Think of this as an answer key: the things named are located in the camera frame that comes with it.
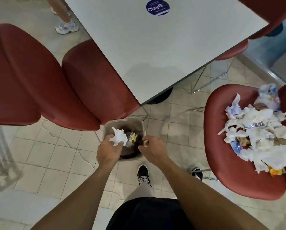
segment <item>hand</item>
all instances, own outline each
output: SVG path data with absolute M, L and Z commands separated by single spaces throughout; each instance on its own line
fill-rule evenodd
M 142 140 L 147 140 L 145 143 L 146 147 L 140 145 L 138 149 L 149 162 L 159 167 L 163 162 L 169 159 L 165 145 L 161 139 L 147 135 L 144 136 Z
M 99 166 L 114 167 L 121 156 L 123 142 L 113 146 L 114 142 L 109 141 L 114 135 L 107 135 L 97 148 L 97 162 Z

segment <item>forearm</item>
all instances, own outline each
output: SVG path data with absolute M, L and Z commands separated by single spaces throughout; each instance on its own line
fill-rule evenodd
M 160 166 L 188 219 L 197 230 L 267 228 L 239 206 L 194 178 L 172 160 Z
M 32 230 L 91 230 L 113 166 L 99 166 L 73 193 L 44 216 Z

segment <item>white table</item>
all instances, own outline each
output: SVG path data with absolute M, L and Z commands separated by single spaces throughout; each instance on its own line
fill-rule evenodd
M 267 26 L 237 0 L 65 0 L 140 104 Z

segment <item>round sticker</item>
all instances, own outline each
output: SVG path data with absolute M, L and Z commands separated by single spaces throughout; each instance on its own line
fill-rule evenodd
M 153 15 L 165 15 L 170 10 L 170 6 L 163 0 L 151 0 L 147 3 L 146 9 Z

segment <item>black shirt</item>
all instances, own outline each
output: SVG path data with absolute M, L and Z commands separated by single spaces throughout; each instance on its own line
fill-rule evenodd
M 122 204 L 106 230 L 194 229 L 177 199 L 142 197 Z

